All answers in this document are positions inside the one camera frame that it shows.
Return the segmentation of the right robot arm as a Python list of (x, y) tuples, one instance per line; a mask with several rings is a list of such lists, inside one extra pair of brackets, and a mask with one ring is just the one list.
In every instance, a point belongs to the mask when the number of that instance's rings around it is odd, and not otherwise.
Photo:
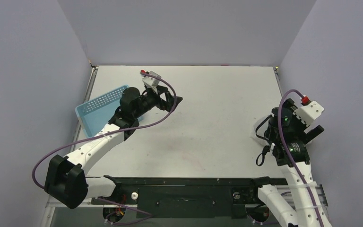
[(317, 183), (312, 177), (310, 157), (306, 145), (319, 136), (324, 129), (318, 125), (306, 129), (321, 116), (324, 107), (305, 97), (297, 107), (292, 99), (283, 102), (281, 112), (275, 107), (258, 126), (267, 125), (259, 139), (264, 140), (262, 154), (271, 153), (287, 182), (287, 193), (292, 204), (282, 196), (269, 177), (254, 179), (248, 188), (248, 197), (261, 201), (275, 216), (282, 227), (329, 227), (324, 205), (317, 193)]

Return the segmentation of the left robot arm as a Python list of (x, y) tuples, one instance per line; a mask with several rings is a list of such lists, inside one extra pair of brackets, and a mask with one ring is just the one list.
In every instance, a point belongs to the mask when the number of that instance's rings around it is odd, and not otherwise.
[(126, 88), (119, 107), (95, 138), (84, 140), (79, 149), (64, 157), (55, 155), (50, 160), (44, 190), (70, 209), (89, 198), (104, 197), (110, 203), (119, 202), (122, 190), (114, 180), (108, 176), (88, 178), (87, 173), (140, 127), (139, 117), (154, 107), (171, 113), (182, 100), (163, 86), (147, 87), (143, 94), (135, 87)]

